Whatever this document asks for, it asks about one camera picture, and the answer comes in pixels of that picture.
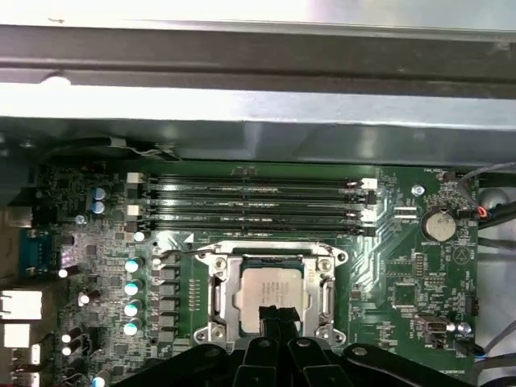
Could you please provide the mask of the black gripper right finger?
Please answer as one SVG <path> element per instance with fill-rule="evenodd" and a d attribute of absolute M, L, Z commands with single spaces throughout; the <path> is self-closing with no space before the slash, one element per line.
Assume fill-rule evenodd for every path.
<path fill-rule="evenodd" d="M 305 386 L 467 386 L 468 383 L 368 344 L 353 344 L 341 355 L 301 337 L 294 308 L 281 309 L 289 356 Z"/>

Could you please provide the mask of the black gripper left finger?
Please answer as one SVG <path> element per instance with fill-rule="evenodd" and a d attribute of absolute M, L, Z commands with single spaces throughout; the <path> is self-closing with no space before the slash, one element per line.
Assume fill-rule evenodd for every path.
<path fill-rule="evenodd" d="M 118 382 L 117 386 L 275 386 L 280 343 L 280 310 L 259 308 L 261 336 L 232 352 L 202 344 L 162 360 Z"/>

